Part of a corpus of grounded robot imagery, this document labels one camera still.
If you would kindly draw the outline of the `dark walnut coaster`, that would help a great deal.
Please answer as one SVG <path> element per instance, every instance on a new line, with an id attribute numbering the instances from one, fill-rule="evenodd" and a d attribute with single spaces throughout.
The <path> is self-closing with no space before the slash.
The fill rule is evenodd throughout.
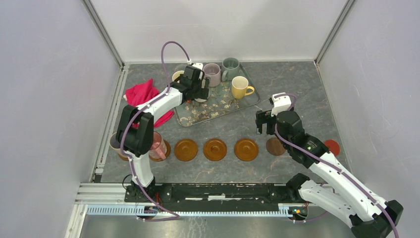
<path id="1" fill-rule="evenodd" d="M 266 142 L 266 149 L 270 154 L 274 156 L 280 156 L 286 152 L 286 149 L 283 147 L 282 143 L 277 137 L 270 138 Z"/>

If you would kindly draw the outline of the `red round coaster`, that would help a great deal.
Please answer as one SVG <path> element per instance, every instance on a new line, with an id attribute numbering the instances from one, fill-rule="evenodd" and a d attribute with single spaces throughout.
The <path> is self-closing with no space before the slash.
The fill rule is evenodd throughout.
<path id="1" fill-rule="evenodd" d="M 337 157 L 340 154 L 341 148 L 337 141 L 328 139 L 324 142 L 324 144 L 334 156 Z"/>

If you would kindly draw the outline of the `wooden coaster five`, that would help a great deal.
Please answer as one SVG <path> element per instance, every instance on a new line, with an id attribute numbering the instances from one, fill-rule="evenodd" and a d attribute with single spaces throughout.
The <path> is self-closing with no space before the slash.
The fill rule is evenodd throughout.
<path id="1" fill-rule="evenodd" d="M 259 147 L 254 140 L 242 138 L 235 143 L 234 153 L 239 160 L 249 162 L 257 157 Z"/>

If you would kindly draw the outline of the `wooden coaster three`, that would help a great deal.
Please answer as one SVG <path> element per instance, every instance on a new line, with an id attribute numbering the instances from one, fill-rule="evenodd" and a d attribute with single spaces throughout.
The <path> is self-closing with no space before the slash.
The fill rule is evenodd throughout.
<path id="1" fill-rule="evenodd" d="M 166 145 L 166 153 L 164 154 L 165 158 L 164 159 L 162 159 L 161 157 L 154 158 L 154 157 L 151 156 L 152 151 L 150 151 L 149 152 L 149 159 L 151 159 L 152 161 L 155 161 L 155 162 L 160 162 L 160 161 L 163 161 L 166 158 L 168 158 L 168 156 L 170 155 L 170 152 L 171 152 L 171 147 L 170 147 L 170 144 L 166 140 L 164 140 L 164 143 Z"/>

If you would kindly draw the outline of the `wooden coaster one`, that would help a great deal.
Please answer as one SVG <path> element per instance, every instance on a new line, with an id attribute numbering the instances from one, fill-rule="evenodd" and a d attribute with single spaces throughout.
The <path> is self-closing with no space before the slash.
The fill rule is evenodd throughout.
<path id="1" fill-rule="evenodd" d="M 175 157 L 183 162 L 194 159 L 197 153 L 198 146 L 192 139 L 181 139 L 174 146 Z"/>

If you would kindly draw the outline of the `wooden coaster two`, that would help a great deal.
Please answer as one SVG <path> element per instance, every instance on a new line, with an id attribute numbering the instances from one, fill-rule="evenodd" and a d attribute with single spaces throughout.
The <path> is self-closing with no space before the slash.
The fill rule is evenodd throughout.
<path id="1" fill-rule="evenodd" d="M 220 161 L 227 154 L 227 146 L 221 139 L 212 138 L 204 144 L 203 154 L 210 161 Z"/>

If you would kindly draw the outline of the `pink mug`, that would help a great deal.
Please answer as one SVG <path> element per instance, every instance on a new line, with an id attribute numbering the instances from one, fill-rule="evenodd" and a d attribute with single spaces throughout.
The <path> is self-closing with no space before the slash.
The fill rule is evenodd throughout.
<path id="1" fill-rule="evenodd" d="M 164 139 L 158 132 L 153 133 L 153 142 L 150 151 L 152 151 L 151 156 L 154 158 L 165 158 L 164 154 L 166 153 L 166 145 L 164 143 Z"/>

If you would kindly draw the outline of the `beige pink-handled mug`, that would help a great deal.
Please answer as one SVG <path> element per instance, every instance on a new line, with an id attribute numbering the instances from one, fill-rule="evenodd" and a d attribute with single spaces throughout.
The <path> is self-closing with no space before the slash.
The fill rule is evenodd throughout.
<path id="1" fill-rule="evenodd" d="M 117 140 L 116 132 L 114 132 L 109 139 L 109 146 L 113 149 L 119 156 L 121 156 L 120 142 Z"/>

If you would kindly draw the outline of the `wooden coaster four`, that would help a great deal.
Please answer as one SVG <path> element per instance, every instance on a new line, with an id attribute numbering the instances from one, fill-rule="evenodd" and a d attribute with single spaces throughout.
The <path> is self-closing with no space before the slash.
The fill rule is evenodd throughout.
<path id="1" fill-rule="evenodd" d="M 124 156 L 122 154 L 118 154 L 118 156 L 119 156 L 120 159 L 122 159 L 124 161 L 128 161 L 129 160 L 127 156 Z"/>

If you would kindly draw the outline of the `white black-rimmed mug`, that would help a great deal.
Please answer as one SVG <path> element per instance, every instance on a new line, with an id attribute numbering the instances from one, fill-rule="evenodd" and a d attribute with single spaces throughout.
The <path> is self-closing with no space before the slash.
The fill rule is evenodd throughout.
<path id="1" fill-rule="evenodd" d="M 199 103 L 203 103 L 203 102 L 206 102 L 207 101 L 207 99 L 199 99 L 199 98 L 196 98 L 196 99 L 194 99 L 196 102 L 199 102 Z"/>

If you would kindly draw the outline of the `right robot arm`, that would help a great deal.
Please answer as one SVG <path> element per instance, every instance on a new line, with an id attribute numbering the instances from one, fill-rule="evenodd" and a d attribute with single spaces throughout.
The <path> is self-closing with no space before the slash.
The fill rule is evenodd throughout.
<path id="1" fill-rule="evenodd" d="M 357 238 L 399 237 L 397 225 L 403 206 L 387 201 L 351 174 L 318 138 L 305 132 L 295 111 L 256 112 L 257 133 L 275 135 L 292 159 L 327 182 L 331 192 L 304 174 L 287 182 L 286 196 L 292 202 L 313 203 L 345 223 Z"/>

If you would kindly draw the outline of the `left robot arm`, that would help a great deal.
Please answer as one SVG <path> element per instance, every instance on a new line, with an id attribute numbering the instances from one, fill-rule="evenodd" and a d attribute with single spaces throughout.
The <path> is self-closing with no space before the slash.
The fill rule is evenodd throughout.
<path id="1" fill-rule="evenodd" d="M 154 175 L 149 160 L 154 123 L 186 101 L 209 98 L 209 79 L 204 77 L 203 68 L 202 63 L 186 66 L 184 73 L 176 81 L 170 81 L 163 92 L 136 107 L 128 105 L 122 111 L 116 139 L 129 159 L 132 180 L 139 186 L 136 194 L 144 202 L 152 201 L 156 195 L 156 189 L 150 185 Z"/>

